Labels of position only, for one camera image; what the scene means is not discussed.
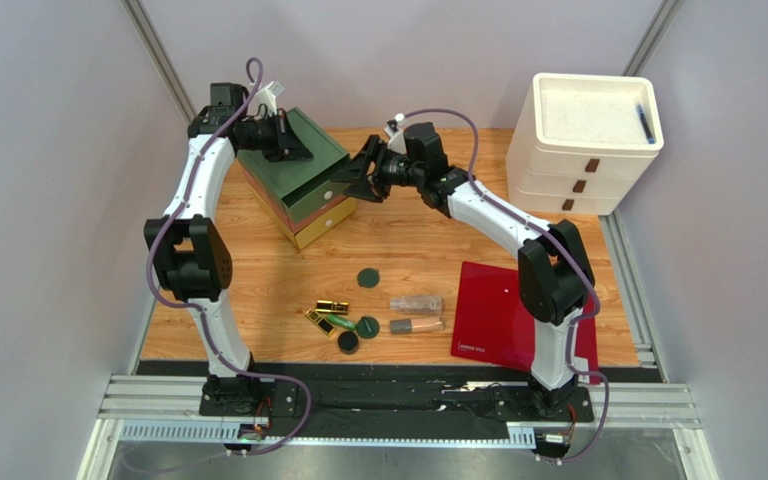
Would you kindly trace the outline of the pink drawer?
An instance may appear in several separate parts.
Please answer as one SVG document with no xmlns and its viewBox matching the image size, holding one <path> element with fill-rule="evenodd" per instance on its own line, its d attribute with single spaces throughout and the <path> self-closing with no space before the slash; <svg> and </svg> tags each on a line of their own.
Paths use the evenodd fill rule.
<svg viewBox="0 0 768 480">
<path fill-rule="evenodd" d="M 261 208 L 274 216 L 279 227 L 287 227 L 292 233 L 300 232 L 347 200 L 343 190 L 327 180 L 324 173 L 282 196 L 248 169 L 243 169 L 243 174 Z"/>
</svg>

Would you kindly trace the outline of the clear cosmetic bottle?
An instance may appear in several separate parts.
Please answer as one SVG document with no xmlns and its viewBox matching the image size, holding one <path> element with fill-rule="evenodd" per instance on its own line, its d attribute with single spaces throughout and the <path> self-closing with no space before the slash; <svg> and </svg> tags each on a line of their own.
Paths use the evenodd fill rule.
<svg viewBox="0 0 768 480">
<path fill-rule="evenodd" d="M 389 299 L 391 310 L 406 314 L 438 315 L 443 307 L 443 298 L 438 295 L 408 295 Z"/>
</svg>

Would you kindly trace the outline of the dark green round compact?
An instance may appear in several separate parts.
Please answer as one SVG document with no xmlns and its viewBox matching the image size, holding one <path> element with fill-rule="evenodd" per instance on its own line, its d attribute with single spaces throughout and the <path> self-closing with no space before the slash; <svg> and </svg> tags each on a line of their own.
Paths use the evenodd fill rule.
<svg viewBox="0 0 768 480">
<path fill-rule="evenodd" d="M 381 276 L 378 269 L 367 267 L 358 272 L 356 280 L 362 288 L 374 288 L 380 283 Z"/>
</svg>

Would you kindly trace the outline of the grey capped foundation tube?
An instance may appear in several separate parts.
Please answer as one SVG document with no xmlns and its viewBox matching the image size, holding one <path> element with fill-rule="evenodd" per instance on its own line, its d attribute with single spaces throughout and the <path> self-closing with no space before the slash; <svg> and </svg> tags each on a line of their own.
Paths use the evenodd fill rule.
<svg viewBox="0 0 768 480">
<path fill-rule="evenodd" d="M 436 332 L 444 328 L 445 324 L 440 316 L 404 318 L 389 322 L 389 331 L 393 335 Z"/>
</svg>

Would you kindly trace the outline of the green top drawer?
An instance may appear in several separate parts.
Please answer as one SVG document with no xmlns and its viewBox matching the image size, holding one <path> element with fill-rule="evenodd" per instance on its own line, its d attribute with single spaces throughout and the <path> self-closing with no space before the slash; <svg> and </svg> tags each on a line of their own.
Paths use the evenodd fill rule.
<svg viewBox="0 0 768 480">
<path fill-rule="evenodd" d="M 312 152 L 312 161 L 269 162 L 264 151 L 239 149 L 237 153 L 243 169 L 248 169 L 280 196 L 322 173 L 331 180 L 331 176 L 349 161 L 348 151 L 301 109 L 293 108 L 286 113 L 295 133 Z"/>
</svg>

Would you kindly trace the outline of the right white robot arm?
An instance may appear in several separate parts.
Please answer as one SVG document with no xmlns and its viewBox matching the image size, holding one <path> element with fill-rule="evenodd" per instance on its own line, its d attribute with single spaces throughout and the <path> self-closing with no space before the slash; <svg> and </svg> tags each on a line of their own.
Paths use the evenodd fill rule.
<svg viewBox="0 0 768 480">
<path fill-rule="evenodd" d="M 412 187 L 423 202 L 467 224 L 517 261 L 520 302 L 535 321 L 531 395 L 546 414 L 557 412 L 578 388 L 573 362 L 576 328 L 590 317 L 594 276 L 578 228 L 570 221 L 530 216 L 453 166 L 432 123 L 370 136 L 333 175 L 356 199 L 381 203 L 394 186 Z"/>
</svg>

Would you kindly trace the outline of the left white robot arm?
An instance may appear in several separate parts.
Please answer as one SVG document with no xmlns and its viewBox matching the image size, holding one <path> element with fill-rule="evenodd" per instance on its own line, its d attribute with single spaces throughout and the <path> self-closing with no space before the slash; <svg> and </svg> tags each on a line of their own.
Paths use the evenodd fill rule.
<svg viewBox="0 0 768 480">
<path fill-rule="evenodd" d="M 188 128 L 188 158 L 164 213 L 144 226 L 146 275 L 160 303 L 188 311 L 208 354 L 207 404 L 252 409 L 263 400 L 261 377 L 251 372 L 249 348 L 235 323 L 228 289 L 233 264 L 213 220 L 226 175 L 239 150 L 290 153 L 290 136 L 276 98 L 281 86 L 214 83 L 210 103 Z"/>
</svg>

